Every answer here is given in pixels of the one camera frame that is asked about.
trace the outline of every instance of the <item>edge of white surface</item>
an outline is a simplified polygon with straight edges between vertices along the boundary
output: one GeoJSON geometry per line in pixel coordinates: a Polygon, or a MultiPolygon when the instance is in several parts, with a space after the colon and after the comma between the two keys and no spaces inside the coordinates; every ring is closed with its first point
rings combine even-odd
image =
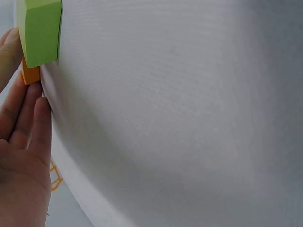
{"type": "MultiPolygon", "coordinates": [[[[45,65],[42,65],[40,69],[42,73],[41,82],[43,88],[45,87],[45,84],[52,88],[53,81],[51,73],[45,65]]],[[[56,131],[54,126],[55,120],[53,117],[52,156],[70,191],[83,209],[84,213],[90,219],[91,223],[96,227],[100,226],[101,223],[104,226],[111,227],[135,227],[136,225],[123,213],[116,210],[102,195],[102,192],[98,191],[87,179],[86,175],[78,168],[78,165],[62,144],[59,138],[59,133],[56,131]]]]}

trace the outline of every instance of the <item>fingernail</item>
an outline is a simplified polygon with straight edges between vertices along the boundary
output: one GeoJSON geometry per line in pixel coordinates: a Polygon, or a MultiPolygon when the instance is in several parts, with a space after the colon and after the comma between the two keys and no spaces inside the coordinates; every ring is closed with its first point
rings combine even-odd
{"type": "Polygon", "coordinates": [[[14,28],[13,30],[11,30],[11,32],[9,33],[8,37],[5,40],[4,44],[10,43],[13,40],[15,40],[17,37],[19,36],[19,29],[18,28],[14,28]]]}

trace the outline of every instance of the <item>finger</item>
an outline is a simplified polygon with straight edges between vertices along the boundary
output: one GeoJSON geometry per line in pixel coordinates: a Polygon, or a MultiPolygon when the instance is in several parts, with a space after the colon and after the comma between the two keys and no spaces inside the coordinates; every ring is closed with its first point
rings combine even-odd
{"type": "Polygon", "coordinates": [[[46,98],[37,100],[34,110],[32,139],[28,151],[47,167],[51,161],[52,118],[51,108],[46,98]]]}
{"type": "Polygon", "coordinates": [[[42,87],[39,82],[29,86],[17,124],[9,140],[10,144],[19,149],[27,148],[33,126],[35,104],[41,95],[42,87]]]}
{"type": "Polygon", "coordinates": [[[10,34],[12,29],[10,29],[9,31],[7,31],[2,38],[0,39],[0,47],[2,47],[6,41],[6,38],[8,37],[8,35],[10,34]]]}
{"type": "Polygon", "coordinates": [[[9,140],[22,107],[27,86],[21,72],[18,74],[9,94],[0,109],[0,139],[9,140]]]}
{"type": "Polygon", "coordinates": [[[0,93],[3,91],[22,60],[22,47],[17,28],[11,30],[0,47],[0,93]]]}

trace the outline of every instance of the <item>orange plastic piece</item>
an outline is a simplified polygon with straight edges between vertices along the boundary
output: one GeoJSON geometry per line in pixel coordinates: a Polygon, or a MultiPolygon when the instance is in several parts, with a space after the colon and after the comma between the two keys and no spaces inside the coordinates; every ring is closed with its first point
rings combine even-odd
{"type": "Polygon", "coordinates": [[[25,85],[30,85],[40,81],[40,66],[29,69],[25,63],[25,59],[23,57],[22,61],[22,76],[25,85]]]}

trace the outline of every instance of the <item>white roll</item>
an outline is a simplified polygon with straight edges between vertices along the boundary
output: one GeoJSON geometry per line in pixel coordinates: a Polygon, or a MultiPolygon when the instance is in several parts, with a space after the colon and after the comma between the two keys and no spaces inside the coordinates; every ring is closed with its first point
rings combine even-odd
{"type": "Polygon", "coordinates": [[[302,19],[295,0],[63,0],[43,86],[93,224],[302,226],[302,19]]]}

